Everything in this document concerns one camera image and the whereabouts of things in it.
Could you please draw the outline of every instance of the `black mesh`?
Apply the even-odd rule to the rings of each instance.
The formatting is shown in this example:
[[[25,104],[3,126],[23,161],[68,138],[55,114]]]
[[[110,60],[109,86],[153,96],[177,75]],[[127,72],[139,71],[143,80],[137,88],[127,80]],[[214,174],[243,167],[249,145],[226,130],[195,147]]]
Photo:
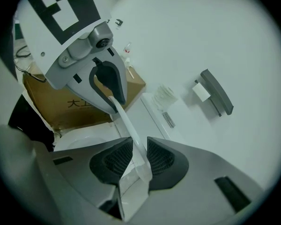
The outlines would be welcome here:
[[[175,156],[170,151],[156,145],[152,141],[148,141],[147,158],[151,165],[153,177],[162,174],[170,168],[175,160]]]
[[[132,143],[126,144],[104,158],[104,164],[106,165],[106,167],[120,177],[124,174],[127,166],[131,161],[131,146]]]
[[[119,138],[118,143],[94,155],[89,163],[92,173],[105,184],[118,186],[133,156],[131,137]]]

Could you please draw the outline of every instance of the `small bottle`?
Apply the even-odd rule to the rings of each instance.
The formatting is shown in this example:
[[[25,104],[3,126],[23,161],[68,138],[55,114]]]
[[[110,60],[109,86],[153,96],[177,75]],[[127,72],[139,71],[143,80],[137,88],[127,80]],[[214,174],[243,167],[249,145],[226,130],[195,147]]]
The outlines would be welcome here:
[[[122,57],[123,61],[125,61],[127,58],[129,58],[129,56],[130,56],[130,50],[131,50],[131,42],[129,42],[129,43],[125,46],[125,48],[124,48],[124,50],[123,50],[123,52],[122,52],[121,57]]]

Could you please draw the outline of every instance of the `gray wall-mounted holder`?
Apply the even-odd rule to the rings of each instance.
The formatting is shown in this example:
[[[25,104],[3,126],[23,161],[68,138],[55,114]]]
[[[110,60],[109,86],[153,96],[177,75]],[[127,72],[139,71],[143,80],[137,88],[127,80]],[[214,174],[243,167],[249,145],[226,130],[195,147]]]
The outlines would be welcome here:
[[[117,19],[118,22],[115,22],[118,26],[121,26],[123,24],[123,21],[120,19]]]
[[[216,78],[211,74],[211,72],[208,69],[201,72],[201,77],[206,82],[207,89],[208,89],[209,93],[211,94],[211,97],[209,98],[209,100],[213,104],[215,109],[217,110],[219,116],[221,117],[222,115],[213,102],[214,98],[217,98],[219,100],[219,102],[223,106],[227,115],[231,115],[234,106],[232,105],[228,95],[226,94],[226,92],[224,91],[222,86],[219,84],[219,82],[216,80]]]

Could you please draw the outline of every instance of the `white plastic strip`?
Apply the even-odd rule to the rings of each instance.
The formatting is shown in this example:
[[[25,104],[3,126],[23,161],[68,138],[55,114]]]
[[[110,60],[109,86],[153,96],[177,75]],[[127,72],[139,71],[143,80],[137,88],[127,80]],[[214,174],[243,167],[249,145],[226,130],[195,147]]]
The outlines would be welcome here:
[[[139,153],[145,163],[145,164],[142,164],[142,163],[140,163],[139,159],[132,158],[132,160],[135,164],[135,170],[136,170],[137,174],[139,175],[140,179],[142,179],[144,182],[149,182],[152,179],[152,171],[151,171],[150,163],[147,159],[147,151],[141,142],[140,136],[137,134],[136,130],[134,129],[131,121],[129,120],[126,112],[124,111],[124,109],[122,108],[120,103],[113,96],[110,96],[109,99],[116,106],[119,115],[121,116],[130,136],[133,139],[133,142],[135,145],[135,146],[133,146],[133,152]]]

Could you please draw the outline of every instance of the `white robotic arm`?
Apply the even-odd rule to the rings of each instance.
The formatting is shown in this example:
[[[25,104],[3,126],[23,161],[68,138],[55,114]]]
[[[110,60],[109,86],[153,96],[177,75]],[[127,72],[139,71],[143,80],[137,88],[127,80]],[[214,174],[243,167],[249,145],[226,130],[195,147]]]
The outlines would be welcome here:
[[[31,54],[53,88],[67,86],[93,106],[116,113],[95,85],[96,75],[121,104],[126,102],[125,66],[112,47],[110,14],[100,0],[21,0],[18,17]]]

